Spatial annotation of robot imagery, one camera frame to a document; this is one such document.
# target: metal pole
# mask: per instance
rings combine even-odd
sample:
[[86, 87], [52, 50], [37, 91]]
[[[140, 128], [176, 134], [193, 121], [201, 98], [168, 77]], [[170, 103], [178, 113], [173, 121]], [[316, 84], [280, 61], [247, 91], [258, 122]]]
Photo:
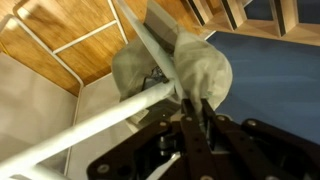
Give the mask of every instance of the metal pole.
[[39, 164], [32, 166], [32, 168], [23, 171], [20, 174], [32, 180], [70, 180], [59, 172], [56, 172], [53, 169], [48, 169]]
[[0, 179], [22, 172], [44, 159], [93, 136], [174, 93], [174, 81], [158, 84], [104, 112], [39, 143], [0, 164]]
[[112, 1], [111, 1], [111, 0], [108, 0], [108, 4], [109, 4], [109, 6], [110, 6], [110, 9], [111, 9], [111, 12], [112, 12], [112, 14], [113, 14], [113, 17], [114, 17], [114, 18], [116, 19], [116, 21], [117, 21], [117, 25], [118, 25], [118, 28], [119, 28], [119, 30], [120, 30], [121, 36], [122, 36], [124, 42], [125, 42], [126, 44], [128, 44], [128, 40], [127, 40], [126, 34], [124, 33], [124, 30], [123, 30], [123, 28], [122, 28], [121, 22], [120, 22], [120, 20], [119, 20], [118, 14], [117, 14], [117, 12], [116, 12], [116, 9], [115, 9], [114, 6], [113, 6]]

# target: wooden panel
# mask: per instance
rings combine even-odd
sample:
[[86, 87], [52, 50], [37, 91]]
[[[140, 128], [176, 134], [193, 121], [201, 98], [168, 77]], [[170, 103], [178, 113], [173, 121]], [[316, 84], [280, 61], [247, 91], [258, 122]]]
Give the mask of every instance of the wooden panel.
[[43, 50], [23, 29], [19, 28], [14, 21], [10, 21], [7, 28], [0, 34], [0, 40], [5, 44], [6, 49], [14, 59], [71, 93], [78, 93], [79, 84], [72, 75]]
[[214, 29], [216, 31], [231, 31], [231, 25], [225, 12], [220, 11], [215, 14], [211, 21], [204, 25], [204, 28]]
[[286, 32], [289, 32], [299, 23], [297, 0], [282, 0], [281, 8]]
[[91, 83], [111, 72], [112, 58], [109, 57], [125, 45], [118, 34], [118, 28], [112, 26], [58, 53], [58, 56], [73, 67], [85, 84]]
[[[196, 19], [186, 2], [156, 1], [187, 30], [196, 34], [204, 31], [195, 27]], [[143, 21], [147, 0], [126, 2]], [[115, 0], [114, 4], [128, 39], [134, 39], [134, 30]], [[2, 0], [0, 19], [7, 13], [19, 16], [52, 50], [113, 20], [106, 0]], [[0, 41], [18, 61], [71, 93], [78, 93], [77, 81], [20, 28], [6, 29]], [[121, 34], [114, 26], [58, 55], [88, 84], [111, 71], [112, 57], [123, 46]]]
[[215, 15], [222, 11], [220, 0], [207, 0], [207, 4], [210, 8], [212, 15]]
[[235, 33], [272, 39], [278, 37], [275, 22], [263, 20], [247, 20]]

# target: wooden ceiling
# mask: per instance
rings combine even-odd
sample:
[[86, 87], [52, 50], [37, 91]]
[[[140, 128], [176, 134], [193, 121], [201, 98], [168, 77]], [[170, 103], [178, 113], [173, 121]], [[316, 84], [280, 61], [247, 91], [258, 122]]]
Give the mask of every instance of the wooden ceiling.
[[[184, 0], [156, 0], [181, 25], [196, 34], [204, 30], [197, 24]], [[147, 0], [126, 0], [143, 21]], [[128, 40], [135, 32], [114, 2]], [[106, 0], [2, 0], [0, 19], [6, 14], [19, 17], [46, 45], [54, 50], [114, 20]], [[27, 33], [10, 22], [0, 34], [10, 56], [77, 95], [79, 84]], [[112, 26], [58, 53], [89, 84], [111, 72], [112, 57], [125, 45], [117, 26]]]

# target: wooden slat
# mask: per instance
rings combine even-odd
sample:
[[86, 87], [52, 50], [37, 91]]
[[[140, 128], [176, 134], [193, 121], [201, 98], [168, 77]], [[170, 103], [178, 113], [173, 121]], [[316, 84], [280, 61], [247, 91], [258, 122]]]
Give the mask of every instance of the wooden slat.
[[229, 21], [233, 27], [236, 29], [241, 26], [243, 22], [247, 20], [247, 16], [244, 11], [242, 1], [240, 0], [221, 0], [225, 12], [229, 18]]
[[273, 18], [278, 23], [280, 35], [288, 33], [299, 23], [297, 0], [271, 0]]
[[204, 25], [212, 18], [211, 10], [205, 0], [187, 0], [187, 2], [199, 24]]

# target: black metal bracket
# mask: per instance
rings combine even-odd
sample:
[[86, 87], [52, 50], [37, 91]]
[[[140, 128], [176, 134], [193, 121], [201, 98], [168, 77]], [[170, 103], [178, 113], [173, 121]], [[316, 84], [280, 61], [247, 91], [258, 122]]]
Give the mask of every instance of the black metal bracket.
[[319, 145], [255, 119], [240, 126], [201, 102], [205, 132], [185, 99], [180, 121], [159, 119], [137, 132], [92, 162], [89, 180], [146, 179], [177, 152], [180, 158], [160, 179], [320, 179]]

